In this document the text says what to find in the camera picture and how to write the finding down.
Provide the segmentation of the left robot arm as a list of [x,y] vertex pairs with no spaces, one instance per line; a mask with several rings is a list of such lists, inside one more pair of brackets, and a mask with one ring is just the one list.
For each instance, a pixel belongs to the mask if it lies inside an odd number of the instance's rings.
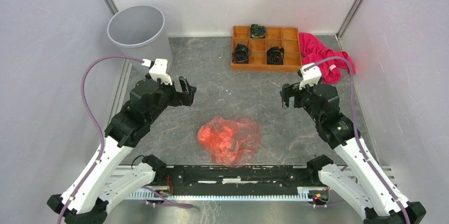
[[140,187],[161,185],[166,171],[139,164],[134,170],[107,185],[117,166],[150,132],[151,125],[169,107],[191,106],[196,87],[179,77],[181,91],[173,82],[148,76],[136,83],[130,99],[100,133],[101,143],[73,185],[63,194],[52,195],[47,205],[58,214],[57,223],[103,223],[108,214]]

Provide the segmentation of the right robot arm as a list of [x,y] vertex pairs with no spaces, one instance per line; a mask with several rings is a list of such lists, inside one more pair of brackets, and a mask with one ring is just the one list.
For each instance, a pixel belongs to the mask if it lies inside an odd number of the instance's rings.
[[293,98],[293,106],[303,108],[310,115],[319,137],[356,178],[355,181],[349,178],[327,156],[319,156],[307,163],[309,184],[324,184],[337,192],[360,215],[363,223],[420,223],[423,220],[424,206],[411,202],[399,191],[373,159],[352,120],[340,112],[336,87],[285,84],[280,96],[283,107],[289,107],[289,100]]

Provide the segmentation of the red translucent trash bag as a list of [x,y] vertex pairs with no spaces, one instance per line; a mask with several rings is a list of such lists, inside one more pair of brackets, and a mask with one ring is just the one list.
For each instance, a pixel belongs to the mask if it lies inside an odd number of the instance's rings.
[[242,166],[249,164],[256,155],[261,130],[257,122],[247,117],[227,120],[216,116],[199,129],[197,140],[213,163]]

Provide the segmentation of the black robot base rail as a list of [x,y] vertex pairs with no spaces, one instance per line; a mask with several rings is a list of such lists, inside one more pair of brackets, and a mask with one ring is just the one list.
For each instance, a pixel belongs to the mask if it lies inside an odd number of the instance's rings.
[[299,187],[324,187],[318,172],[333,161],[326,155],[293,165],[169,166],[154,155],[142,162],[156,172],[152,187],[166,187],[171,196],[294,196]]

